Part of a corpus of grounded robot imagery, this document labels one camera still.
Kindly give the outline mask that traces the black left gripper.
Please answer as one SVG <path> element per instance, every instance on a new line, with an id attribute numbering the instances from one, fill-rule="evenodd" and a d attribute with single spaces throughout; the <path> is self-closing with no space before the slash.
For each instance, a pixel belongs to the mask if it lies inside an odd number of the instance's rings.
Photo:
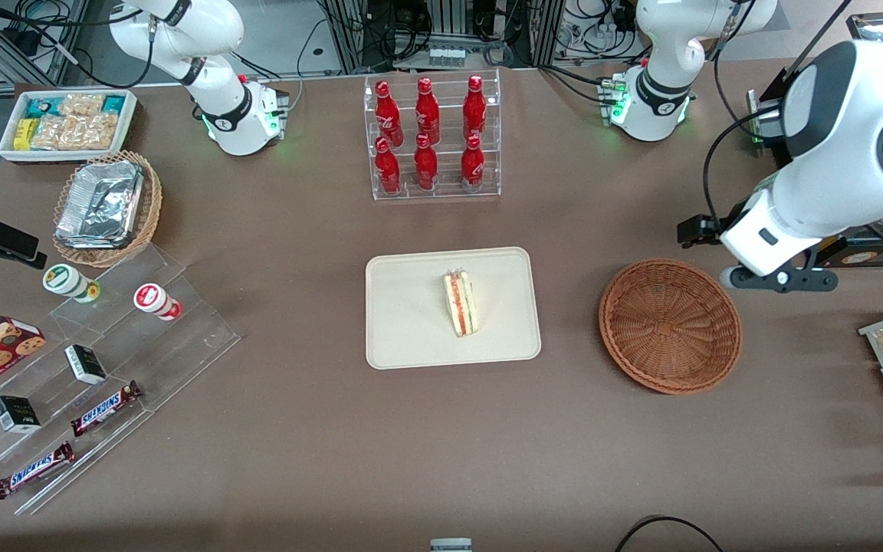
<path id="1" fill-rule="evenodd" d="M 678 224 L 678 233 L 681 247 L 721 245 L 721 220 L 716 217 L 693 216 Z"/>

